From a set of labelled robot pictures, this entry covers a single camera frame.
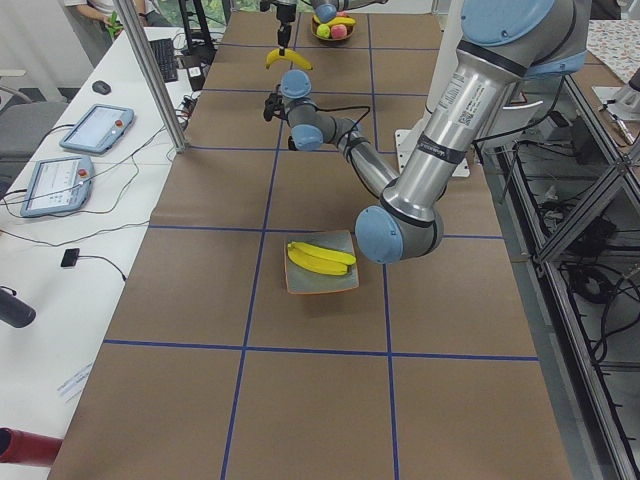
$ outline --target black keyboard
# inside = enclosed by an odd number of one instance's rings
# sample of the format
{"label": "black keyboard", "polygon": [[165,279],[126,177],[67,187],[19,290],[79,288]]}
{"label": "black keyboard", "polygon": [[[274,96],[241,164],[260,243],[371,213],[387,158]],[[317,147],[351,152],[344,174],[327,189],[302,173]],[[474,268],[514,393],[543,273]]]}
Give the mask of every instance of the black keyboard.
{"label": "black keyboard", "polygon": [[161,38],[159,40],[151,40],[151,51],[156,57],[156,63],[160,68],[162,79],[165,83],[175,82],[178,80],[178,62],[173,55],[173,40],[170,38]]}

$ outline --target banana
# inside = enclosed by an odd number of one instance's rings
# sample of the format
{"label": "banana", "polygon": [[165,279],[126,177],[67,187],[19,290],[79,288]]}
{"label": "banana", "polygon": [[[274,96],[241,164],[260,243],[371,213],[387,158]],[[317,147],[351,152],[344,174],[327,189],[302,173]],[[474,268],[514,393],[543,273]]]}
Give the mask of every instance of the banana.
{"label": "banana", "polygon": [[303,70],[312,70],[311,62],[290,48],[275,48],[267,54],[267,69],[278,60],[293,62]]}
{"label": "banana", "polygon": [[356,24],[356,21],[351,17],[336,17],[333,20],[329,20],[325,23],[320,21],[317,15],[314,15],[313,21],[318,25],[324,23],[325,25],[329,25],[329,27],[333,27],[334,25],[346,25],[347,27],[353,27]]}
{"label": "banana", "polygon": [[346,275],[349,271],[349,268],[344,263],[313,257],[291,244],[287,245],[287,256],[289,257],[289,260],[300,268],[304,268],[305,270],[309,270],[314,273],[339,276]]}
{"label": "banana", "polygon": [[340,250],[319,247],[307,242],[291,242],[288,246],[300,249],[312,257],[324,258],[325,260],[332,260],[334,262],[344,263],[345,265],[353,265],[356,263],[355,256]]}

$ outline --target fruit bowl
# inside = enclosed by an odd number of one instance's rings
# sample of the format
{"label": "fruit bowl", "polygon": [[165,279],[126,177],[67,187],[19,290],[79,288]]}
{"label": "fruit bowl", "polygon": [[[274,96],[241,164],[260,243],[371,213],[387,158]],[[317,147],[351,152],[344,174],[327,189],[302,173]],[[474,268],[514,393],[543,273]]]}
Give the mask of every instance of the fruit bowl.
{"label": "fruit bowl", "polygon": [[332,22],[334,21],[338,21],[340,22],[340,20],[338,20],[339,18],[343,18],[343,19],[347,19],[344,20],[345,22],[349,22],[349,25],[345,25],[346,29],[347,29],[347,33],[346,35],[340,37],[340,38],[332,38],[331,35],[329,35],[329,37],[327,36],[322,36],[318,34],[318,27],[320,25],[322,25],[320,23],[320,19],[316,16],[313,15],[311,17],[311,33],[313,34],[314,37],[316,37],[318,40],[322,41],[322,42],[329,42],[329,43],[335,43],[335,42],[344,42],[345,40],[348,40],[349,37],[351,37],[351,35],[353,35],[353,31],[355,30],[355,20],[352,17],[349,16],[343,16],[343,17],[336,17],[336,20],[332,20]]}
{"label": "fruit bowl", "polygon": [[350,265],[344,275],[322,275],[311,272],[293,263],[287,255],[290,242],[306,242],[355,255],[353,240],[348,230],[289,234],[284,244],[284,271],[287,292],[293,294],[337,293],[351,290],[359,285],[357,262]]}

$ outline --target red cylinder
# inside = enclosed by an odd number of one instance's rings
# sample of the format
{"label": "red cylinder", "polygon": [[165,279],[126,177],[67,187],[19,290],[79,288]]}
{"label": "red cylinder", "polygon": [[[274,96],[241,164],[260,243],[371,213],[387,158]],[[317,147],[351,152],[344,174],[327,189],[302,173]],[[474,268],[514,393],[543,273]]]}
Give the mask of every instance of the red cylinder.
{"label": "red cylinder", "polygon": [[0,463],[50,467],[61,446],[59,438],[0,428]]}

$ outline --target computer mouse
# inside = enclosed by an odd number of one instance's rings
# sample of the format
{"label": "computer mouse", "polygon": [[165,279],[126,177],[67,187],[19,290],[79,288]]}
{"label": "computer mouse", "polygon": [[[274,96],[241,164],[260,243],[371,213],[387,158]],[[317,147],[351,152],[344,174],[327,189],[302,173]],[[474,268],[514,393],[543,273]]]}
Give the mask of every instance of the computer mouse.
{"label": "computer mouse", "polygon": [[111,87],[109,86],[109,84],[107,82],[103,82],[102,80],[96,80],[95,82],[93,82],[91,88],[94,92],[100,93],[102,95],[107,95],[111,92]]}

